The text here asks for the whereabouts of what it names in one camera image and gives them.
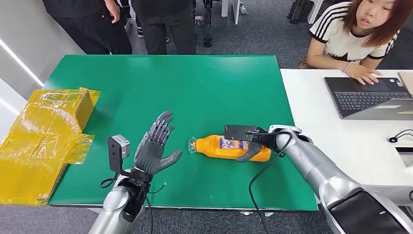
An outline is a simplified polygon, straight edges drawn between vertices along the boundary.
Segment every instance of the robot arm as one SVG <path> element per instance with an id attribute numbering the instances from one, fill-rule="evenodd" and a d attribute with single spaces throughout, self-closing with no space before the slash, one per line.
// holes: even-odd
<path id="1" fill-rule="evenodd" d="M 338 168 L 310 138 L 292 126 L 225 127 L 225 138 L 260 143 L 285 154 L 310 185 L 334 233 L 413 233 L 413 223 L 387 197 L 360 185 Z"/>
<path id="2" fill-rule="evenodd" d="M 163 112 L 153 123 L 139 143 L 133 158 L 133 168 L 123 170 L 123 159 L 130 154 L 129 141 L 121 135 L 108 138 L 109 164 L 111 170 L 121 175 L 103 202 L 89 234 L 131 233 L 134 223 L 145 209 L 153 175 L 176 163 L 182 151 L 177 150 L 162 158 L 166 141 L 174 129 L 168 128 L 172 111 Z"/>

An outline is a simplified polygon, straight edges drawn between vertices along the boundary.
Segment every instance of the humanoid robot hand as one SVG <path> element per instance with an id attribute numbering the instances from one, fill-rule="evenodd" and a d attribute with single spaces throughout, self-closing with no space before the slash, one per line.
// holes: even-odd
<path id="1" fill-rule="evenodd" d="M 170 156 L 162 158 L 165 144 L 175 126 L 170 126 L 172 111 L 163 112 L 145 133 L 133 159 L 134 167 L 149 175 L 156 174 L 161 170 L 176 163 L 182 155 L 181 150 L 174 151 Z"/>

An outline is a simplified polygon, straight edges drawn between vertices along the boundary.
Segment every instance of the gray carpet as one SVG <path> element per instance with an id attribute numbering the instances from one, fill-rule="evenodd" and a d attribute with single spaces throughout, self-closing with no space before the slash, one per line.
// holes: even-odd
<path id="1" fill-rule="evenodd" d="M 97 213 L 84 208 L 0 206 L 0 234 L 85 234 Z M 331 233 L 321 212 L 275 213 L 265 217 L 270 233 Z M 256 213 L 211 211 L 153 211 L 154 234 L 250 234 L 264 233 Z M 146 211 L 133 230 L 150 233 Z"/>
<path id="2" fill-rule="evenodd" d="M 213 46 L 202 46 L 203 27 L 197 26 L 197 54 L 271 54 L 276 55 L 281 68 L 295 68 L 307 53 L 309 25 L 291 25 L 285 15 L 290 0 L 248 0 L 248 15 L 241 15 L 234 24 L 232 9 L 222 19 L 221 4 L 214 2 L 212 10 Z M 198 0 L 196 15 L 203 15 Z M 136 28 L 129 35 L 135 54 L 145 54 L 144 40 L 137 37 Z M 395 47 L 380 64 L 380 69 L 413 69 L 413 33 L 402 30 Z M 168 44 L 175 54 L 173 38 Z M 84 234 L 97 213 L 82 208 L 9 207 L 0 206 L 0 234 Z M 245 216 L 239 212 L 154 211 L 156 234 L 227 234 L 263 233 L 256 213 Z M 141 217 L 134 233 L 149 233 L 148 212 Z M 321 212 L 276 213 L 266 217 L 271 233 L 320 234 L 331 233 Z"/>

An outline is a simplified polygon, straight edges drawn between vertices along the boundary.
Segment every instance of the yellow tape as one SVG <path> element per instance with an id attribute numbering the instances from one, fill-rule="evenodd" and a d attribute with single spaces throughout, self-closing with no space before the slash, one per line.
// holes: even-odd
<path id="1" fill-rule="evenodd" d="M 0 145 L 0 203 L 47 204 L 66 164 L 83 163 L 82 134 L 99 91 L 36 90 Z"/>

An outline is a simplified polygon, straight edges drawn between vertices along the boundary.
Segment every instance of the black shirt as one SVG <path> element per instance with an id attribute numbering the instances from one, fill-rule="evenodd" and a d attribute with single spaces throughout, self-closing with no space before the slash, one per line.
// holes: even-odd
<path id="1" fill-rule="evenodd" d="M 52 17 L 78 18 L 96 13 L 104 7 L 103 0 L 43 0 Z"/>

